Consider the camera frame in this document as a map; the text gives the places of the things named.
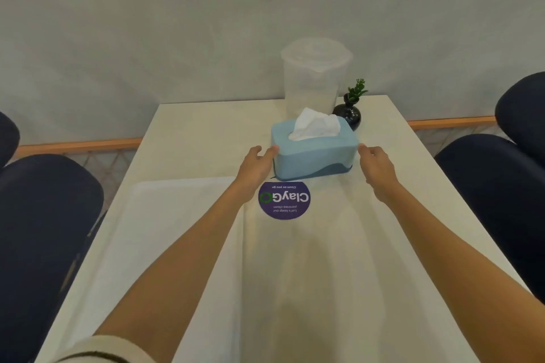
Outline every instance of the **orange wooden trim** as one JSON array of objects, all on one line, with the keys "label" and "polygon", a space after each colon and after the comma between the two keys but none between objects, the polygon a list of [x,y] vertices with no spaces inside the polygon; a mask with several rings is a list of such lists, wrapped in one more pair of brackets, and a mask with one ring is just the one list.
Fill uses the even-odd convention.
[{"label": "orange wooden trim", "polygon": [[465,128],[467,126],[496,125],[493,116],[478,116],[474,118],[423,119],[408,121],[413,129]]},{"label": "orange wooden trim", "polygon": [[[408,121],[413,129],[438,129],[438,128],[465,128],[467,126],[496,125],[493,116],[479,116],[475,118],[450,118],[450,119],[423,119],[421,121]],[[16,158],[34,154],[64,154],[88,151],[109,151],[113,149],[138,148],[142,138],[110,139],[105,141],[84,142],[58,142],[43,143],[40,145],[22,145],[15,152]]]},{"label": "orange wooden trim", "polygon": [[34,154],[64,154],[88,151],[138,148],[142,138],[110,139],[105,141],[58,142],[40,145],[21,145],[15,152],[16,158]]}]

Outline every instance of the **tissue box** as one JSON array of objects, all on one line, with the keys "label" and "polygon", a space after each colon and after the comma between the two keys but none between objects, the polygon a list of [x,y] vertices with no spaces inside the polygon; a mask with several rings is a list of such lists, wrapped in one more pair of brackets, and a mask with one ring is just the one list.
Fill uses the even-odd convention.
[{"label": "tissue box", "polygon": [[272,145],[280,146],[274,159],[276,178],[280,181],[302,180],[350,171],[359,141],[345,119],[338,117],[341,132],[337,136],[292,141],[295,119],[276,123],[271,128]]}]

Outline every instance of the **hand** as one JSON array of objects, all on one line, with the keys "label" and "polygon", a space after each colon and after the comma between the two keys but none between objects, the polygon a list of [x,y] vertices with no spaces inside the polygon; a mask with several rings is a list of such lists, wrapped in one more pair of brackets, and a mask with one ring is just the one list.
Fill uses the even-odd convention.
[{"label": "hand", "polygon": [[279,150],[278,145],[273,145],[266,151],[265,155],[260,157],[258,155],[261,151],[260,146],[250,148],[233,182],[238,187],[238,192],[244,202],[250,201],[257,187],[267,179],[267,175],[273,166],[273,158],[278,154]]},{"label": "hand", "polygon": [[391,190],[399,185],[392,161],[381,147],[367,147],[361,143],[358,153],[367,184],[373,187],[379,201],[385,202]]}]

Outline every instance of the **clear plastic container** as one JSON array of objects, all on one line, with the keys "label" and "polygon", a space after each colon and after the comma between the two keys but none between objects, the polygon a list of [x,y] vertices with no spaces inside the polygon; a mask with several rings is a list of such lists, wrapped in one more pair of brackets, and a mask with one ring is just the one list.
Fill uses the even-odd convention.
[{"label": "clear plastic container", "polygon": [[298,117],[306,107],[331,114],[352,52],[332,39],[304,38],[285,47],[281,55],[288,118]]}]

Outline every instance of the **navy chair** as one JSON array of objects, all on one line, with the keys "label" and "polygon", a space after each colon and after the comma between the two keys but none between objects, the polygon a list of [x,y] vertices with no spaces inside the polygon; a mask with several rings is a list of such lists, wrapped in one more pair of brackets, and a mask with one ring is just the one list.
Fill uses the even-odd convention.
[{"label": "navy chair", "polygon": [[18,140],[17,127],[0,113],[0,361],[26,363],[64,299],[71,266],[98,229],[104,195],[89,172],[62,155],[5,165]]},{"label": "navy chair", "polygon": [[498,101],[513,142],[468,135],[435,160],[534,295],[545,303],[545,72],[523,78]]}]

